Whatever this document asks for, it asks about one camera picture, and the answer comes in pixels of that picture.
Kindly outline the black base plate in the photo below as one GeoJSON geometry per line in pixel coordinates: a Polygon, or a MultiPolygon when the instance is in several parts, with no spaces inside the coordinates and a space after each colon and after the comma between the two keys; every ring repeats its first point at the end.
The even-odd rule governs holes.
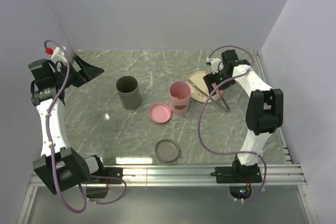
{"type": "Polygon", "coordinates": [[[123,168],[121,167],[106,167],[103,172],[104,177],[108,177],[109,184],[121,184],[123,177],[123,168]]]}
{"type": "Polygon", "coordinates": [[[216,178],[218,184],[244,184],[246,182],[261,183],[262,177],[258,166],[250,168],[238,167],[215,167],[215,171],[210,176],[216,178]]]}

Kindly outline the grey cylindrical container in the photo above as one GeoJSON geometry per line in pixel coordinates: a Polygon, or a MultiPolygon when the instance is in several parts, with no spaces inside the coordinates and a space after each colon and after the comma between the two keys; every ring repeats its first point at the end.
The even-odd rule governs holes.
{"type": "Polygon", "coordinates": [[[125,109],[135,110],[141,105],[142,99],[136,78],[132,76],[119,78],[116,82],[116,89],[125,109]]]}

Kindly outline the pink lid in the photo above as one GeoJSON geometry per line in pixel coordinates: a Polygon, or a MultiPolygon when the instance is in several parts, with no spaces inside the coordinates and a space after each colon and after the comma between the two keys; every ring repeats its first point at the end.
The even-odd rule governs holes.
{"type": "Polygon", "coordinates": [[[149,108],[149,116],[151,120],[158,124],[163,124],[171,118],[171,110],[164,103],[155,103],[149,108]]]}

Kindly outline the metal food tongs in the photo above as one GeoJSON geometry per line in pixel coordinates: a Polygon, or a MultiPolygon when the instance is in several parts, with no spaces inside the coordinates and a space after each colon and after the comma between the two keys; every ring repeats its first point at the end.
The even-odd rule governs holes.
{"type": "Polygon", "coordinates": [[[214,100],[211,96],[207,95],[204,91],[202,91],[192,80],[188,79],[187,83],[190,84],[193,88],[195,88],[198,92],[200,92],[202,95],[207,96],[213,103],[217,104],[219,107],[221,107],[222,109],[226,109],[229,111],[229,106],[227,105],[227,103],[225,102],[223,97],[220,97],[223,101],[224,106],[222,106],[221,104],[219,104],[216,100],[214,100]]]}

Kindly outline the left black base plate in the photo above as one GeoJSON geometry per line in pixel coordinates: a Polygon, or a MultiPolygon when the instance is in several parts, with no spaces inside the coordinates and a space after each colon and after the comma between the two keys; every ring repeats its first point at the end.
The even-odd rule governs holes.
{"type": "Polygon", "coordinates": [[[109,184],[121,184],[123,177],[123,168],[121,167],[106,167],[103,172],[104,177],[108,177],[109,184]]]}

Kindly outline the grey lid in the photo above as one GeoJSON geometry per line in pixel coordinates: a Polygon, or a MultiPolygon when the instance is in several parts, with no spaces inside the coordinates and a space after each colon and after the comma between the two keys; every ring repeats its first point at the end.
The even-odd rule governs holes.
{"type": "Polygon", "coordinates": [[[180,148],[175,141],[162,139],[155,145],[155,154],[162,162],[172,162],[178,158],[180,148]]]}

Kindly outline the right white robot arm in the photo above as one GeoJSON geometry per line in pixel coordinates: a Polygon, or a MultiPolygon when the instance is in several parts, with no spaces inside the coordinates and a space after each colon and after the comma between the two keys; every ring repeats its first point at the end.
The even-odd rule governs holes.
{"type": "Polygon", "coordinates": [[[239,84],[249,97],[245,121],[248,128],[242,148],[234,154],[232,167],[215,169],[218,182],[262,182],[258,167],[259,155],[266,141],[283,124],[284,95],[265,83],[254,71],[254,62],[239,59],[236,47],[226,46],[221,58],[209,55],[206,59],[211,72],[203,80],[212,97],[217,90],[239,84]]]}

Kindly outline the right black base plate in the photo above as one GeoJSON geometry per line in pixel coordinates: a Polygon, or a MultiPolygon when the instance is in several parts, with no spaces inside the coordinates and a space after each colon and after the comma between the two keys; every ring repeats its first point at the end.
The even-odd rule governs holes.
{"type": "Polygon", "coordinates": [[[262,177],[258,166],[250,168],[238,167],[215,167],[215,171],[210,176],[216,178],[218,184],[244,184],[246,182],[261,183],[262,177]]]}

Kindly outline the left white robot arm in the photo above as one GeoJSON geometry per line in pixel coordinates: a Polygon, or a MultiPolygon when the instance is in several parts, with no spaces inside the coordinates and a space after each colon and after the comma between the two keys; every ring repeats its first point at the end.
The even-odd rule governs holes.
{"type": "Polygon", "coordinates": [[[56,185],[53,177],[53,165],[62,162],[56,169],[60,191],[92,180],[100,183],[106,178],[106,169],[97,155],[81,157],[71,148],[65,126],[65,94],[59,94],[61,86],[80,87],[101,75],[104,70],[95,67],[79,56],[74,57],[79,66],[66,66],[47,59],[40,59],[29,64],[34,76],[30,91],[31,102],[40,116],[43,133],[41,158],[33,162],[34,172],[47,188],[55,195],[56,185]]]}

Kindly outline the pink cylindrical container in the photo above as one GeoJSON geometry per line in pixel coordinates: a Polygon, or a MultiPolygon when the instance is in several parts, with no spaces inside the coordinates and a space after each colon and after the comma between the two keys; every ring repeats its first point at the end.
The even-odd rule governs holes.
{"type": "Polygon", "coordinates": [[[169,87],[169,108],[174,115],[185,115],[189,111],[191,88],[184,81],[175,81],[169,87]],[[174,95],[185,96],[185,100],[177,100],[174,95]]]}

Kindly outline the aluminium mounting rail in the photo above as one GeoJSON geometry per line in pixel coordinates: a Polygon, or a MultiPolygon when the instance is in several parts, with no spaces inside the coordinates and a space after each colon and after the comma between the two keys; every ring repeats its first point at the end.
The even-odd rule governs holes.
{"type": "MultiPolygon", "coordinates": [[[[220,186],[211,176],[221,164],[186,165],[107,165],[106,169],[122,169],[127,186],[143,187],[200,187],[220,186]]],[[[267,164],[265,185],[305,185],[299,164],[267,164]]]]}

